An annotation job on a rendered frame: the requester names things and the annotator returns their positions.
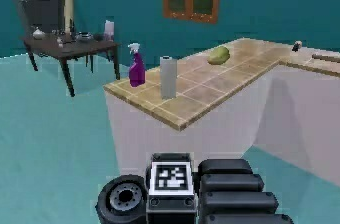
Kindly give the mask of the brown framed window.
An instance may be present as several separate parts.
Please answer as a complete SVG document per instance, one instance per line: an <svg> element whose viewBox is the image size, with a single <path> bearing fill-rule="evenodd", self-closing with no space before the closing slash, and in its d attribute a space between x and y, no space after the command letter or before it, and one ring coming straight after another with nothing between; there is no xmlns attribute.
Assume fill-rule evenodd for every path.
<svg viewBox="0 0 340 224"><path fill-rule="evenodd" d="M220 0L162 0L165 18L215 24Z"/></svg>

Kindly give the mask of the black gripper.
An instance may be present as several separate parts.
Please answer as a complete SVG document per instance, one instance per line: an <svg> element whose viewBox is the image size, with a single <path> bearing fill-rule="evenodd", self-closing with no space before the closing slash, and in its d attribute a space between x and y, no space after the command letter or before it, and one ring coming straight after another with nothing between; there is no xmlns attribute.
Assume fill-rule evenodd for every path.
<svg viewBox="0 0 340 224"><path fill-rule="evenodd" d="M144 178L122 175L100 191L95 209L100 224L146 224L147 191Z"/></svg>

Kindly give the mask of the grey paper towel roll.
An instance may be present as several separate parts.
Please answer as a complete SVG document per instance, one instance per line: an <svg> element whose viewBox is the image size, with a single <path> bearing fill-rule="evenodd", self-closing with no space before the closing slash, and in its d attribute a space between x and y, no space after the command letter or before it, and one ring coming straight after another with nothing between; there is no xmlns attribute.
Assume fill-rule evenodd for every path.
<svg viewBox="0 0 340 224"><path fill-rule="evenodd" d="M170 56L160 58L161 96L163 99L176 97L177 60Z"/></svg>

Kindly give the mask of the dark wooden dining table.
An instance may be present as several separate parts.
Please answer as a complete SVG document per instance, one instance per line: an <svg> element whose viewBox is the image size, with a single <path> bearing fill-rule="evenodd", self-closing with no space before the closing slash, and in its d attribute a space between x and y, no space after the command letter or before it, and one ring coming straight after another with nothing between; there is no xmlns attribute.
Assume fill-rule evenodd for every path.
<svg viewBox="0 0 340 224"><path fill-rule="evenodd" d="M120 79L120 69L118 60L118 47L117 42L102 40L89 40L87 42L74 41L69 35L61 37L63 40L63 46L60 47L57 42L58 37L53 34L46 34L42 39L35 39L32 36L25 36L22 38L26 52L29 56L30 62L35 71L38 70L35 62L34 54L42 53L44 55L55 58L61 66L63 76L71 97L75 96L75 90L70 76L70 70L68 66L69 60L77 60L81 57L90 57L91 60L94 55L99 53L108 54L112 53L111 60L114 65L114 73L117 80Z"/></svg>

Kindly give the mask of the purple spray bottle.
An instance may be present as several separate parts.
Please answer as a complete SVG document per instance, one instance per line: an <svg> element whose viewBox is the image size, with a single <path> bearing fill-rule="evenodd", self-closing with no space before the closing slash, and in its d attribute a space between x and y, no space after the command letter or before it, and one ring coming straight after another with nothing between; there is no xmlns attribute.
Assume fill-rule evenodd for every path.
<svg viewBox="0 0 340 224"><path fill-rule="evenodd" d="M138 87L145 83L145 67L139 52L140 44L131 43L128 47L133 54L133 63L129 68L130 85L132 87Z"/></svg>

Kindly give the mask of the tiled kitchen counter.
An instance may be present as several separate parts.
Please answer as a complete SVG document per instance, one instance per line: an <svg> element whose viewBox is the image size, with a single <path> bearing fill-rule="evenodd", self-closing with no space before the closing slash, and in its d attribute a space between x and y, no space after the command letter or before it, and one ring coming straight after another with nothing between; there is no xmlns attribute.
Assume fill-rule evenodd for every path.
<svg viewBox="0 0 340 224"><path fill-rule="evenodd" d="M155 152L201 162L258 146L340 186L340 52L249 38L226 46L221 66L207 51L179 60L173 99L162 99L157 68L136 88L105 85L120 172L143 174Z"/></svg>

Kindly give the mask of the dark round bowl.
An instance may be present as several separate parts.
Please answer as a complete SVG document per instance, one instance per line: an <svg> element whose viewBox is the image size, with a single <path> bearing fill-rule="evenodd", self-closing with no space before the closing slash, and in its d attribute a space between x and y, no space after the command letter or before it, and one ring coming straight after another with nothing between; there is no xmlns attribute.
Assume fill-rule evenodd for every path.
<svg viewBox="0 0 340 224"><path fill-rule="evenodd" d="M93 35L89 32L78 32L76 40L80 42L88 42L93 39Z"/></svg>

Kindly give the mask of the green round vegetable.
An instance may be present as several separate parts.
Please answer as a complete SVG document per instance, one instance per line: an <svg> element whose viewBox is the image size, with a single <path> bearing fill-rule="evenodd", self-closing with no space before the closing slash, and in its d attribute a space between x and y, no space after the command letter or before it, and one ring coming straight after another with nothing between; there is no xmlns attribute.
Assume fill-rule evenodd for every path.
<svg viewBox="0 0 340 224"><path fill-rule="evenodd" d="M221 65L224 64L229 58L229 50L224 46L219 46L210 52L207 62L211 65Z"/></svg>

